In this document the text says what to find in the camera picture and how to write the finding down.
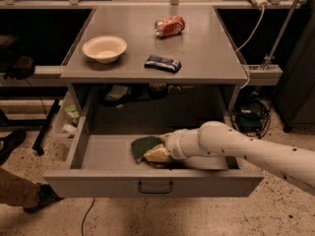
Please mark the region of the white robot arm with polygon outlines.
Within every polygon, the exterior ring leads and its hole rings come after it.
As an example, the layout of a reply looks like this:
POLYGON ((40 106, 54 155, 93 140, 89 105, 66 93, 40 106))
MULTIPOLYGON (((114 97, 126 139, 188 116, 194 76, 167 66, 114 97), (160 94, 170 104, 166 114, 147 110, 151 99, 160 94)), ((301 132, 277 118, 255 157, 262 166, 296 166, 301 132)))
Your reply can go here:
POLYGON ((233 156, 315 195, 315 152, 247 137, 222 122, 162 135, 162 143, 144 153, 149 162, 184 160, 194 156, 233 156))

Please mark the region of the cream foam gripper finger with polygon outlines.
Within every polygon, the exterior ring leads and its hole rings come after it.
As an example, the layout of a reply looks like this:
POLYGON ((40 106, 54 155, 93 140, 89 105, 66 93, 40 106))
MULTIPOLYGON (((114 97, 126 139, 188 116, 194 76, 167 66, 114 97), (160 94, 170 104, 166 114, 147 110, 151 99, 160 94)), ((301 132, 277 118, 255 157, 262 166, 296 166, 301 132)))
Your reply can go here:
POLYGON ((144 158, 146 161, 154 163, 168 163, 171 161, 171 157, 167 152, 164 144, 160 144, 148 150, 144 154, 144 158))
POLYGON ((166 133, 159 136, 159 138, 165 143, 166 140, 172 135, 173 133, 166 133))

